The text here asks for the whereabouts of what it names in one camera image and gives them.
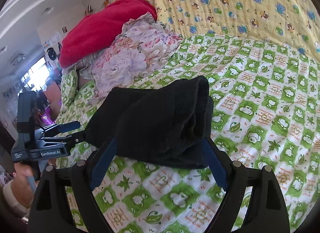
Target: floral fabric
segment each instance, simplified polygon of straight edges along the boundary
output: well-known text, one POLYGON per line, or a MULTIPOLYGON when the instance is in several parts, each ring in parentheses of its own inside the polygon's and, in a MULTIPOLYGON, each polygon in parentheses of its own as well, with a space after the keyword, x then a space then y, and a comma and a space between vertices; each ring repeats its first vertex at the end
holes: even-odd
POLYGON ((125 23, 92 68, 98 97, 106 97, 116 86, 130 87, 135 76, 162 68, 180 42, 170 27, 155 23, 150 13, 125 23))
POLYGON ((202 33, 251 37, 320 55, 320 17, 311 0, 148 0, 158 20, 184 38, 202 33))
MULTIPOLYGON (((320 197, 320 64, 260 40, 196 35, 184 40, 164 68, 136 77, 132 88, 158 89, 198 75, 208 79, 214 100, 211 138, 231 160, 251 168, 272 167, 293 232, 320 197)), ((102 103, 87 105, 93 96, 91 83, 57 123, 79 120, 79 130, 84 129, 102 103)), ((58 167, 87 159, 94 150, 77 144, 70 156, 58 160, 58 167)), ((232 230, 242 225, 250 191, 232 230)), ((72 189, 67 193, 76 225, 85 230, 72 189)), ((93 195, 116 233, 199 233, 217 212, 224 191, 208 168, 172 169, 116 156, 93 195)))
POLYGON ((67 74, 72 69, 79 69, 79 75, 84 79, 92 79, 92 73, 91 73, 91 65, 95 62, 97 57, 100 55, 100 53, 103 51, 99 50, 95 53, 89 54, 76 62, 75 64, 72 64, 71 66, 62 69, 62 74, 67 74))

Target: red fleece blanket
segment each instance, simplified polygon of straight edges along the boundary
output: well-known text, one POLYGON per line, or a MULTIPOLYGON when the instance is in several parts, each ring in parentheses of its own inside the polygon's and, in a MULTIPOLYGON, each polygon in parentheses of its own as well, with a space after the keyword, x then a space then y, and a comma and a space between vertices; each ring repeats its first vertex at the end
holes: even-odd
POLYGON ((146 0, 117 0, 103 11, 86 16, 62 41, 60 65, 75 64, 83 57, 112 44, 122 31, 122 25, 150 12, 155 20, 155 8, 146 0))

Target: black cloth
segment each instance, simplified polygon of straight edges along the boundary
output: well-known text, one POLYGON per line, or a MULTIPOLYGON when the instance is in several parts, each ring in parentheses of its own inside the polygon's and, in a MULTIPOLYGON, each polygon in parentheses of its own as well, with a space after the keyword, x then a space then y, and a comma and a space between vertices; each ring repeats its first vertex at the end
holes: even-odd
POLYGON ((161 89, 113 88, 89 121, 86 141, 118 140, 117 155, 178 168, 204 168, 201 140, 210 136, 213 101, 205 77, 161 89))
POLYGON ((51 60, 55 60, 57 58, 57 53, 54 51, 53 48, 48 48, 47 53, 51 60))

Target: yellow cartoon blanket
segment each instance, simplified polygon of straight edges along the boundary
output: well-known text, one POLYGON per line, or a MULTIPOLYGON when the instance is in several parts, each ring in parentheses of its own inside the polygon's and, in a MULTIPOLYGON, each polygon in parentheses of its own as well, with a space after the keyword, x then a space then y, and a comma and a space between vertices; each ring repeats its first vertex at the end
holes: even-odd
POLYGON ((252 37, 318 58, 319 15, 311 0, 148 0, 158 19, 184 38, 221 33, 252 37))

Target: ceiling light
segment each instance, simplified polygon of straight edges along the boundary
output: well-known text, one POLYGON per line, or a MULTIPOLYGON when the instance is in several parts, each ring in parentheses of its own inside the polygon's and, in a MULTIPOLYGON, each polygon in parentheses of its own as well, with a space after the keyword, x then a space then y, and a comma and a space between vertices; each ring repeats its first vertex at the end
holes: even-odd
POLYGON ((45 10, 43 11, 43 13, 41 15, 49 14, 49 13, 52 12, 53 9, 54 9, 53 7, 52 8, 51 7, 47 7, 47 8, 45 8, 45 10))
POLYGON ((25 57, 26 57, 25 54, 19 54, 19 55, 11 62, 11 65, 12 65, 12 66, 17 66, 18 64, 20 64, 21 61, 24 60, 25 57))

